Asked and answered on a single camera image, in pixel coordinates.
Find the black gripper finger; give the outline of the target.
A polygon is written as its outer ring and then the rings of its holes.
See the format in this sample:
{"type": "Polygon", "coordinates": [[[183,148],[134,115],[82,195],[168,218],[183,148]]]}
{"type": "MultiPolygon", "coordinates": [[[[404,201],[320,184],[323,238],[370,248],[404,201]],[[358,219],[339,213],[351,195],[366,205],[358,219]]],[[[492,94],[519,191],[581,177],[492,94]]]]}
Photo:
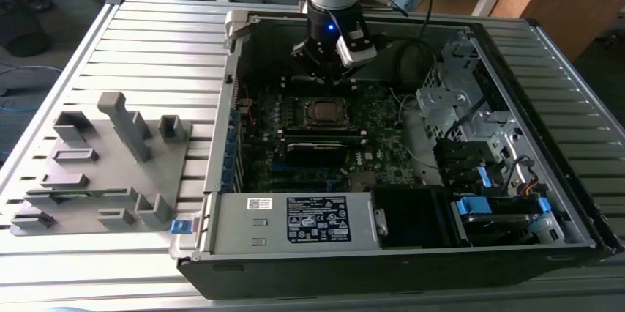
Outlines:
{"type": "Polygon", "coordinates": [[[320,46],[315,40],[304,39],[291,52],[291,57],[299,69],[312,77],[318,83],[327,83],[327,67],[323,61],[324,54],[319,52],[320,46]]]}
{"type": "Polygon", "coordinates": [[[324,81],[324,85],[334,86],[339,84],[340,80],[343,79],[346,67],[343,66],[340,55],[334,48],[322,48],[320,53],[320,77],[324,81]]]}

